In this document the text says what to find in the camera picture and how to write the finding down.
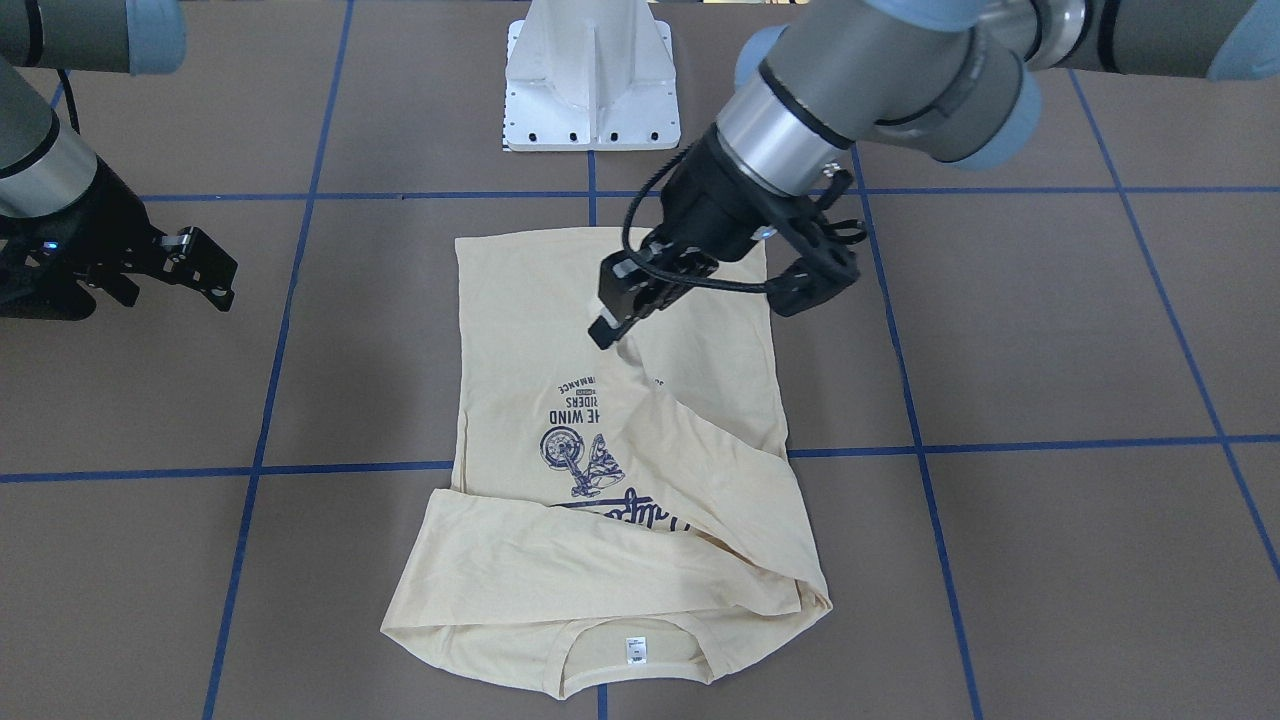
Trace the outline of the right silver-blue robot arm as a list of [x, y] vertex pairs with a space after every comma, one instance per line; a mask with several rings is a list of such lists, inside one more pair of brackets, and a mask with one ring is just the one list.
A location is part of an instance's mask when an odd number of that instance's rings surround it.
[[137, 275], [230, 310], [237, 261], [207, 233], [155, 227], [140, 196], [81, 133], [70, 73], [174, 73], [187, 27], [177, 1], [1, 5], [1, 314], [79, 322], [105, 293], [125, 307]]

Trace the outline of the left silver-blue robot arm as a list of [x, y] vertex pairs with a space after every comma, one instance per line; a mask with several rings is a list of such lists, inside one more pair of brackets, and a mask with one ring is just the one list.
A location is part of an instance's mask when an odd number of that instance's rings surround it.
[[859, 277], [860, 220], [831, 222], [869, 141], [947, 167], [1005, 163], [1042, 111], [1036, 72], [1254, 81], [1277, 73], [1275, 1], [814, 1], [755, 33], [705, 133], [643, 186], [660, 224], [600, 265], [600, 348], [690, 290], [763, 296], [792, 316]]

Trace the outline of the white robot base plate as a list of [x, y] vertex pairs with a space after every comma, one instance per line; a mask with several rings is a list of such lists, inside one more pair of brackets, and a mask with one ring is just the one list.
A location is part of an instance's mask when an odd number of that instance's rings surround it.
[[673, 149], [671, 28], [648, 1], [534, 1], [507, 31], [504, 101], [509, 152]]

